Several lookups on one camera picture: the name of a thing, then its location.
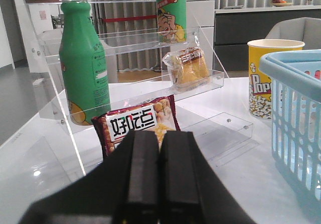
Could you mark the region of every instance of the green bottle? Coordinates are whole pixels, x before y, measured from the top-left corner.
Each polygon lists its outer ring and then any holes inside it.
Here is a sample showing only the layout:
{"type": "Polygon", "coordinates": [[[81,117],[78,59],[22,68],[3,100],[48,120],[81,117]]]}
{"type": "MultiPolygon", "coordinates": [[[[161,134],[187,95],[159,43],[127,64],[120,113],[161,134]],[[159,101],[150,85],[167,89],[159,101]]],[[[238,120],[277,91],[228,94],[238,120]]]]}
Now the green bottle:
{"type": "Polygon", "coordinates": [[[161,42],[186,40],[186,0],[156,0],[161,42]]]}
{"type": "Polygon", "coordinates": [[[91,125],[110,110],[104,48],[90,19],[87,0],[62,0],[64,32],[59,56],[71,119],[91,125]]]}

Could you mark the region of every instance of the table surface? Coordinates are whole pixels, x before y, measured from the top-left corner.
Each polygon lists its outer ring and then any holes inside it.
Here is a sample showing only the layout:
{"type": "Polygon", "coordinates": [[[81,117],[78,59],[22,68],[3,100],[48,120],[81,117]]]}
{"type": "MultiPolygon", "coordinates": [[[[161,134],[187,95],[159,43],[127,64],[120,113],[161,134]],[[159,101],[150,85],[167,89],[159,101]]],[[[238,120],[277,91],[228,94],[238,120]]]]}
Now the table surface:
{"type": "MultiPolygon", "coordinates": [[[[245,211],[258,223],[315,223],[275,167],[271,121],[248,112],[248,78],[225,79],[224,87],[177,102],[199,116],[228,113],[253,123],[252,137],[228,161],[210,163],[245,211]]],[[[88,172],[101,147],[94,128],[70,136],[66,124],[35,115],[0,148],[0,224],[15,224],[28,206],[81,178],[75,146],[88,172]]]]}

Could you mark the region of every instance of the popcorn bucket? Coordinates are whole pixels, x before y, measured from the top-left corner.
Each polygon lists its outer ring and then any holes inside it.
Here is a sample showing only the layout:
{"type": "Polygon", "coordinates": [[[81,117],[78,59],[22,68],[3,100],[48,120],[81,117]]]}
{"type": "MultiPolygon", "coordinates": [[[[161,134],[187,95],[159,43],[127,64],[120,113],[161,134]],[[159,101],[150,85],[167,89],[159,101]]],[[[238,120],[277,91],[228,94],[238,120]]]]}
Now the popcorn bucket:
{"type": "Polygon", "coordinates": [[[259,71],[261,56],[270,52],[302,50],[304,42],[283,39],[260,39],[249,46],[249,111],[262,119],[271,119],[271,79],[259,71]]]}

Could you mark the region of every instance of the gray floor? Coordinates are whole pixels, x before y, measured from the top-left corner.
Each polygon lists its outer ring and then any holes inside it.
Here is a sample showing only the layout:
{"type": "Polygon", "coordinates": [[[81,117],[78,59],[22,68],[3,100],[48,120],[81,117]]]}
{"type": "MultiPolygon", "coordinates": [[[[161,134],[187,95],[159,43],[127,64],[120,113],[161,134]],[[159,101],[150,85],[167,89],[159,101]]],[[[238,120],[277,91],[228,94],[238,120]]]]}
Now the gray floor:
{"type": "Polygon", "coordinates": [[[32,82],[26,64],[0,68],[0,145],[37,113],[32,82]]]}

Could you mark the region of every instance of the snack bag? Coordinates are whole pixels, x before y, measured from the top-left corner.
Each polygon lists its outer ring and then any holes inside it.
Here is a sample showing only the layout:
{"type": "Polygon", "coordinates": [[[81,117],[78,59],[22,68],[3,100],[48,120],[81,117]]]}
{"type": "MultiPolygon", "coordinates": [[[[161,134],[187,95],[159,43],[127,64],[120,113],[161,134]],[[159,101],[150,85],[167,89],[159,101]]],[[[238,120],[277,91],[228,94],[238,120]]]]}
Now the snack bag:
{"type": "Polygon", "coordinates": [[[117,148],[130,130],[154,131],[159,147],[168,130],[180,130],[176,119],[174,95],[112,110],[99,117],[93,117],[92,122],[104,157],[117,148]]]}
{"type": "Polygon", "coordinates": [[[177,91],[191,90],[210,80],[204,52],[200,47],[168,52],[163,62],[168,66],[171,81],[177,91]]]}

